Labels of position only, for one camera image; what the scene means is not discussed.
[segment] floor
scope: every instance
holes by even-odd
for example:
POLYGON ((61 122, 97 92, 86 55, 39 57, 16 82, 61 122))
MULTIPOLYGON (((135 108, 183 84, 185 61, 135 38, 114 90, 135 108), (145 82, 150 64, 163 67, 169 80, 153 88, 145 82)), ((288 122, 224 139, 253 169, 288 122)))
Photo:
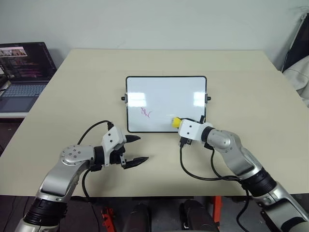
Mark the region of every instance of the floor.
MULTIPOLYGON (((301 194, 302 200, 309 202, 309 194, 301 194)), ((27 210, 34 197, 22 196, 0 196, 0 231, 8 220, 9 214, 13 213, 6 228, 6 232, 14 231, 19 220, 23 216, 23 210, 27 210)), ((179 205, 188 198, 99 198, 94 206, 96 215, 99 219, 100 230, 106 229, 101 226, 101 208, 111 207, 115 212, 114 223, 117 231, 122 231, 124 222, 132 208, 138 203, 144 203, 151 209, 152 232, 181 230, 179 220, 179 205)), ((211 211, 212 204, 206 197, 194 197, 195 200, 204 205, 208 205, 211 211)), ((241 210, 243 203, 235 203, 231 198, 223 197, 223 207, 221 209, 220 231, 221 232, 240 232, 241 228, 236 223, 236 215, 241 210)), ((270 231, 260 216, 260 208, 250 201, 249 208, 241 218, 243 225, 251 232, 270 231)), ((60 225, 61 232, 97 232, 97 223, 89 203, 81 201, 70 201, 67 216, 62 219, 60 225)))

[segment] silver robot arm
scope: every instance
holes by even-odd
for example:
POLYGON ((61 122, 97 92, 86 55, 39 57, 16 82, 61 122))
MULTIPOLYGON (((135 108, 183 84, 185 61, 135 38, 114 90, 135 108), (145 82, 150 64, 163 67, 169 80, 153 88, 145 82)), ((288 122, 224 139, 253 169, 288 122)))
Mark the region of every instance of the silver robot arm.
POLYGON ((240 138, 231 132, 216 130, 210 123, 183 119, 179 126, 181 137, 213 147, 226 165, 241 180, 257 204, 262 217, 271 230, 282 232, 308 232, 309 217, 298 202, 265 171, 260 162, 244 148, 240 138))
POLYGON ((99 171, 102 166, 110 164, 121 164, 127 169, 148 159, 139 157, 127 161, 124 158, 124 144, 138 139, 140 137, 135 135, 124 135, 112 125, 100 146, 72 145, 63 149, 58 163, 46 175, 31 208, 20 220, 15 232, 56 232, 84 170, 99 171))

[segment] yellow eraser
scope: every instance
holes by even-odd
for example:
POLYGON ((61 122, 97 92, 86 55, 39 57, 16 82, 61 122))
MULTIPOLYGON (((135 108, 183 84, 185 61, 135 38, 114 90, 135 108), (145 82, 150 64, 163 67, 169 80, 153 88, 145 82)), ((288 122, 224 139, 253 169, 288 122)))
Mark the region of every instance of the yellow eraser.
POLYGON ((175 117, 172 122, 172 127, 179 128, 181 122, 182 120, 180 118, 175 117))

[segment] whiteboard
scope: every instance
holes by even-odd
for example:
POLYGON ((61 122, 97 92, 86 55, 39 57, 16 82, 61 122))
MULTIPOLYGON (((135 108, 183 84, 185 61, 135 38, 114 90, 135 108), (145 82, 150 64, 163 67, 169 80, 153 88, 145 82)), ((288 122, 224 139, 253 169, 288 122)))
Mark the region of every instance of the whiteboard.
POLYGON ((129 132, 177 132, 173 118, 199 121, 206 116, 204 76, 128 76, 126 113, 129 132))

